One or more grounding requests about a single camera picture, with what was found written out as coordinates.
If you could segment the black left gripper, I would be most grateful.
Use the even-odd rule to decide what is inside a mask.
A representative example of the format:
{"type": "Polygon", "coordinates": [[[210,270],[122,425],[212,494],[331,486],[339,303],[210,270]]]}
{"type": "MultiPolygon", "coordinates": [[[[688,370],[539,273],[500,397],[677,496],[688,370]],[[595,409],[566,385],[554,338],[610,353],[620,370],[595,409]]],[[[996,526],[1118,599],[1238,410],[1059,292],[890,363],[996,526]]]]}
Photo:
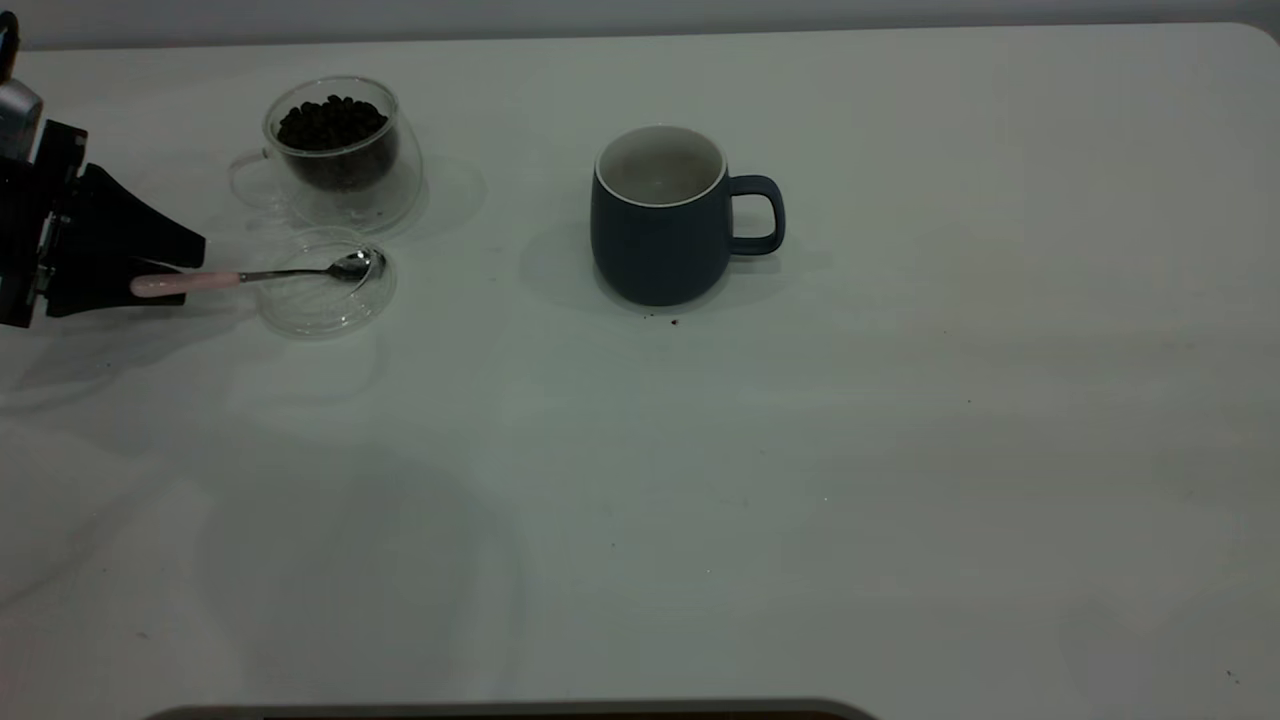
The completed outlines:
{"type": "Polygon", "coordinates": [[[99,165],[87,164],[88,132],[47,120],[31,159],[1,160],[1,323],[29,327],[42,292],[52,223],[46,315],[113,307],[177,307],[178,293],[142,299],[131,282],[204,266],[206,238],[151,208],[99,165]]]}

